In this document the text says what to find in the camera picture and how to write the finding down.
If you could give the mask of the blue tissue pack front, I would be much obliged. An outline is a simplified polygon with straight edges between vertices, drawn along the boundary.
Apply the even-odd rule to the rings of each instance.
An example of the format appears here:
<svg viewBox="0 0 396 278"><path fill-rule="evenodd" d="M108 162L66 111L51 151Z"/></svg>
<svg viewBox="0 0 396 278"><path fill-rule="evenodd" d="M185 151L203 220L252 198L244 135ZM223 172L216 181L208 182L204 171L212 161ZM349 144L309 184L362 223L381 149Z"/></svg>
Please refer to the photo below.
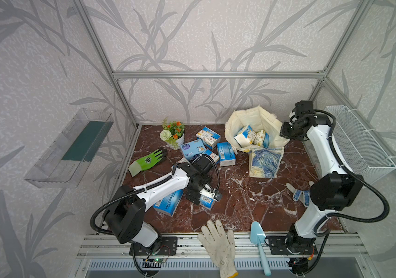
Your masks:
<svg viewBox="0 0 396 278"><path fill-rule="evenodd" d="M204 207L207 210L211 210L217 201L208 196L201 195L199 202L200 202L199 205L201 205L201 207Z"/></svg>

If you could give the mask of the canvas bag with blue painting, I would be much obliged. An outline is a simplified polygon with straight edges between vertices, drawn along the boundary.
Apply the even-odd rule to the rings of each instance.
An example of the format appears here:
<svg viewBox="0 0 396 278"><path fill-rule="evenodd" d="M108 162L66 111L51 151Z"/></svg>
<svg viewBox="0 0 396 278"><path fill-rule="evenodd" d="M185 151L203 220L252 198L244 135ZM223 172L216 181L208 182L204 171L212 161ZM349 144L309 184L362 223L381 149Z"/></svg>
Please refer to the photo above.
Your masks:
<svg viewBox="0 0 396 278"><path fill-rule="evenodd" d="M232 113L225 124L225 138L236 153L249 155L249 176L276 178L284 147L289 143L280 135L283 123L261 106Z"/></svg>

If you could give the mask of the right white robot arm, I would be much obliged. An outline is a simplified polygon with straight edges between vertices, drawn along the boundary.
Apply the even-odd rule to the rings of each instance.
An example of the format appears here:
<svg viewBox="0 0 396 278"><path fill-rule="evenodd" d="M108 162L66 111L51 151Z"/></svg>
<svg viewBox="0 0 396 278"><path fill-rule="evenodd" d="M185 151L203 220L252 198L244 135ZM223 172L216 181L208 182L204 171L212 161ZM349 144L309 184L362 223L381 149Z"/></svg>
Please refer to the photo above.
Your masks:
<svg viewBox="0 0 396 278"><path fill-rule="evenodd" d="M350 206L361 183L347 172L349 167L334 140L335 120L326 111L317 111L311 101L295 104L290 120L281 127L286 139L309 140L315 149L323 177L309 190L309 206L290 231L297 239L314 239L319 228L335 214Z"/></svg>

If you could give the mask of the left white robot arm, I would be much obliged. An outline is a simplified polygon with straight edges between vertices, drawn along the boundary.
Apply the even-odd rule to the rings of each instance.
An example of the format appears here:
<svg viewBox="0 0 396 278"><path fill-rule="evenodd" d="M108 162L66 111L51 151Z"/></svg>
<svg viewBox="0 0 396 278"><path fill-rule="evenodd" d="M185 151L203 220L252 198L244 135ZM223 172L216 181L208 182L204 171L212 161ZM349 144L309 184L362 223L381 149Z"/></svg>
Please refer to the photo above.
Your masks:
<svg viewBox="0 0 396 278"><path fill-rule="evenodd" d="M121 186L112 200L91 216L90 226L98 233L115 236L120 244L137 243L157 251L162 235L144 221L147 210L179 190L195 205L203 198L219 201L220 184L214 159L201 154L192 162L176 163L172 171L150 183L134 188Z"/></svg>

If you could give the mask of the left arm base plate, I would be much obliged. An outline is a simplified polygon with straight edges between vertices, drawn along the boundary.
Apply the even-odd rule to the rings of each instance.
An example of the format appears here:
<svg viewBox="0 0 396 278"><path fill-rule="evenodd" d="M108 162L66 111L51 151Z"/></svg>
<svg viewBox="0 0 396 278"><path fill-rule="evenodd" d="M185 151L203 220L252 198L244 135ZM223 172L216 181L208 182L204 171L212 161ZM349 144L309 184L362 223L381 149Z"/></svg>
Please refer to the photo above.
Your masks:
<svg viewBox="0 0 396 278"><path fill-rule="evenodd" d="M136 243L134 245L135 255L162 255L174 256L176 255L178 247L178 237L176 236L161 236L150 247L144 247L142 244Z"/></svg>

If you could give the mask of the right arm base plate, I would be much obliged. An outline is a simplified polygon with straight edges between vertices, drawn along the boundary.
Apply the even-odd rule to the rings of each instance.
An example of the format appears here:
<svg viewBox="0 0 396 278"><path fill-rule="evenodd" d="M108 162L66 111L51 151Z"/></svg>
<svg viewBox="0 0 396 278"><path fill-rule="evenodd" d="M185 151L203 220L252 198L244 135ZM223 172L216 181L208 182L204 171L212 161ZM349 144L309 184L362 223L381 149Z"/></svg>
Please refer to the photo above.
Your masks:
<svg viewBox="0 0 396 278"><path fill-rule="evenodd" d="M315 239L288 236L267 236L272 255L311 256L318 254Z"/></svg>

